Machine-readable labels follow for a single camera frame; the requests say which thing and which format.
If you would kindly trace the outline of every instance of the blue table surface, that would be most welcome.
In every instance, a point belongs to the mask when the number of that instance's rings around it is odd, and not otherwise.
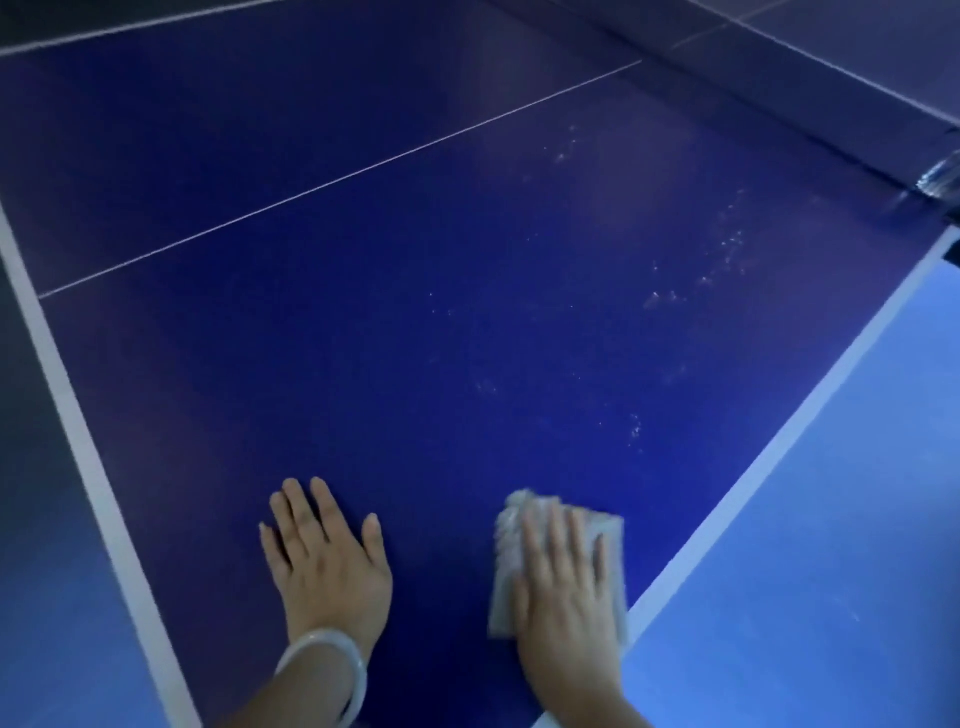
[[[611,58],[475,0],[287,0],[13,56],[0,195],[42,293],[636,53]]]

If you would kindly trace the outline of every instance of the bracelet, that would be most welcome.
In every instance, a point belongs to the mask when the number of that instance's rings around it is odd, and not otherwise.
[[[336,647],[347,656],[350,667],[353,669],[353,695],[350,696],[347,709],[337,723],[338,728],[349,728],[360,715],[364,698],[367,696],[367,666],[364,665],[356,643],[350,637],[336,629],[315,629],[313,632],[307,632],[287,647],[283,657],[280,658],[280,664],[276,666],[275,674],[279,675],[297,655],[314,644],[329,644]]]

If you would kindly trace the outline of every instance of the cloth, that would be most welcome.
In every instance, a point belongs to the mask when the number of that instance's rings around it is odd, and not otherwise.
[[[514,629],[513,577],[523,569],[523,541],[520,534],[520,512],[525,506],[535,508],[540,541],[546,544],[547,506],[559,502],[556,497],[542,497],[533,491],[517,491],[507,498],[506,507],[496,519],[496,573],[493,578],[493,598],[487,634],[494,639],[511,639]],[[621,645],[627,643],[627,590],[623,575],[623,519],[609,513],[586,511],[587,544],[592,558],[599,535],[607,539],[607,558],[613,597],[613,616],[616,637]]]

